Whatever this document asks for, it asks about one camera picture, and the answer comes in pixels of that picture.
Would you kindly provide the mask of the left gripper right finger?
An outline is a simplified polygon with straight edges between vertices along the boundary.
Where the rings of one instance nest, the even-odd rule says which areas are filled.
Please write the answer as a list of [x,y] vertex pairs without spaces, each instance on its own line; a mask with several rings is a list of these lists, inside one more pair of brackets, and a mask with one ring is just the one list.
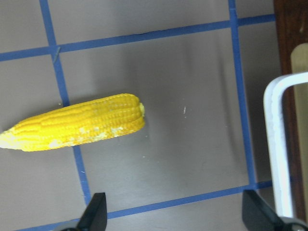
[[249,231],[282,231],[284,222],[254,190],[244,190],[242,221]]

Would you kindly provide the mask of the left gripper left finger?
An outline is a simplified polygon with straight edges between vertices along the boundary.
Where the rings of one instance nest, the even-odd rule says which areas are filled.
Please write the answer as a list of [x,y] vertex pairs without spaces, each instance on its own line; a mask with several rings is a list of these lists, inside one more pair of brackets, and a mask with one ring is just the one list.
[[107,226],[107,206],[105,193],[95,193],[80,218],[78,231],[105,231]]

